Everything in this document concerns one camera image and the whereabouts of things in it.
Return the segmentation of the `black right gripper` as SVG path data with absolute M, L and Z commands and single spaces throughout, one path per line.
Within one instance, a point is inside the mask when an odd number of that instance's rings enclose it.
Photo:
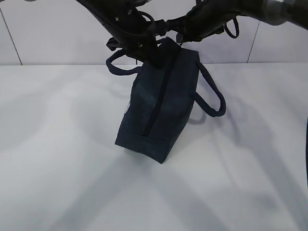
M 224 32 L 231 20 L 230 4 L 197 4 L 186 15 L 167 21 L 158 21 L 158 35 L 168 31 L 180 34 L 178 42 L 200 42 L 204 38 Z

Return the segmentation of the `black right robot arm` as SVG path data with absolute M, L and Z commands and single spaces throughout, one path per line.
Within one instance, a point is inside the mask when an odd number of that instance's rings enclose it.
M 178 33 L 177 42 L 200 42 L 213 34 L 226 32 L 231 38 L 239 36 L 237 16 L 247 16 L 272 26 L 290 22 L 308 27 L 306 0 L 198 0 L 184 16 L 161 21 L 159 35 L 168 31 Z

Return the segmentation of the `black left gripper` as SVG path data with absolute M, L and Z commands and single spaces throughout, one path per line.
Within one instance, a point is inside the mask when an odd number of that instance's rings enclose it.
M 132 33 L 125 31 L 121 27 L 114 25 L 112 37 L 108 40 L 106 46 L 115 51 L 118 48 L 124 50 L 124 54 L 142 62 L 149 62 L 157 68 L 163 66 L 164 58 L 159 50 L 160 41 L 156 36 L 166 34 L 166 21 L 155 20 L 151 15 L 142 11 L 128 12 L 129 16 L 138 16 L 138 22 L 141 33 Z

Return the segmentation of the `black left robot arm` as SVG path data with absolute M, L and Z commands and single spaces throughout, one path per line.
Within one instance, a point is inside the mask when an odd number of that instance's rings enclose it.
M 164 58 L 158 48 L 156 36 L 163 24 L 148 13 L 139 11 L 144 0 L 79 0 L 112 35 L 107 47 L 121 48 L 124 54 L 141 62 L 162 67 Z

